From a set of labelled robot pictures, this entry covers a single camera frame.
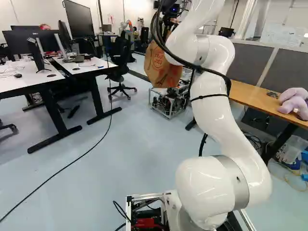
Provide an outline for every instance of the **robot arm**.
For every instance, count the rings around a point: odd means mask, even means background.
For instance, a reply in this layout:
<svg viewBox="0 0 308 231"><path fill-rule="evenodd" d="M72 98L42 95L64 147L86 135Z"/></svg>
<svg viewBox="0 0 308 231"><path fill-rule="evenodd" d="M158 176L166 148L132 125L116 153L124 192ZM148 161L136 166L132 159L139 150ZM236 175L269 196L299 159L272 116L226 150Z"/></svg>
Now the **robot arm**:
<svg viewBox="0 0 308 231"><path fill-rule="evenodd" d="M122 22L122 23L120 24L120 27L119 27L119 32L120 32L120 33L119 33L119 35L121 35L122 31L125 30L125 28L126 28L128 25L129 25L129 30L130 30L130 31L134 31L134 28L133 28L133 25L132 25L131 21L130 21L130 20L127 20L125 23Z"/></svg>
<svg viewBox="0 0 308 231"><path fill-rule="evenodd" d="M194 33L216 18L223 4L224 0L192 0L189 13L169 36L167 48L183 60L225 75L235 56L232 42ZM166 58L181 65L168 54ZM218 75L204 72L192 84L195 120L220 144L222 155L185 160L176 173L182 206L205 230L220 226L230 211L267 200L272 190L267 166L237 126L226 96L225 81Z"/></svg>

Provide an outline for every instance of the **red object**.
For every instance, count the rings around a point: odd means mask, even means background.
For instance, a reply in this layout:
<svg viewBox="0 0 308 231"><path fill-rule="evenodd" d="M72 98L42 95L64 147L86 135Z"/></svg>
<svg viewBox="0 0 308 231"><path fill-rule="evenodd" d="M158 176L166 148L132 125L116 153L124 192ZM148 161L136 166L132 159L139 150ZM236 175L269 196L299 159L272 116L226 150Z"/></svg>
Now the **red object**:
<svg viewBox="0 0 308 231"><path fill-rule="evenodd" d="M155 221L153 218L137 219L136 224L132 225L131 227L139 228L139 229L152 229L152 228L159 228L161 230L164 229L161 225L155 224Z"/></svg>

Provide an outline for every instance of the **pink stuffed animal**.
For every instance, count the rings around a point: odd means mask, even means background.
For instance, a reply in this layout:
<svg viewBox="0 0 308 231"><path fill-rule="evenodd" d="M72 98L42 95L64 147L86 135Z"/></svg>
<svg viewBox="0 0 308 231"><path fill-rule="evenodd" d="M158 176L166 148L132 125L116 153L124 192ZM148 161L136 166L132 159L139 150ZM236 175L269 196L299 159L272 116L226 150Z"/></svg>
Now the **pink stuffed animal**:
<svg viewBox="0 0 308 231"><path fill-rule="evenodd" d="M308 91L304 88L289 88L280 95L279 102L282 104L279 112L289 114L294 111L302 120L308 120Z"/></svg>

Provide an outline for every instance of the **paper bag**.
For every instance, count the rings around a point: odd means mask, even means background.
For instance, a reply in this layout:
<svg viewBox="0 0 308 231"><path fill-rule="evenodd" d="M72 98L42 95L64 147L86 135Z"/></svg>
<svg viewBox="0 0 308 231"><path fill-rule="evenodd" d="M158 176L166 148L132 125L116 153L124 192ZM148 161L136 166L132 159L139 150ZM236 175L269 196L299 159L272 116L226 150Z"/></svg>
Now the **paper bag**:
<svg viewBox="0 0 308 231"><path fill-rule="evenodd" d="M177 87L182 76L182 66L170 64L165 53L152 41L146 50L144 71L154 88Z"/></svg>

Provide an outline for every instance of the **whiteboard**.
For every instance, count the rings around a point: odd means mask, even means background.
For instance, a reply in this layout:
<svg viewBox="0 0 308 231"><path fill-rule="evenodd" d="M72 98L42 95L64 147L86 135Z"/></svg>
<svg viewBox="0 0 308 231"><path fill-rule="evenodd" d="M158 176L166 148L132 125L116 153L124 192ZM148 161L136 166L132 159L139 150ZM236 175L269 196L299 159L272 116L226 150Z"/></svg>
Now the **whiteboard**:
<svg viewBox="0 0 308 231"><path fill-rule="evenodd" d="M283 26L281 24L265 25L260 42L274 43L289 47L299 47L306 32L304 27Z"/></svg>

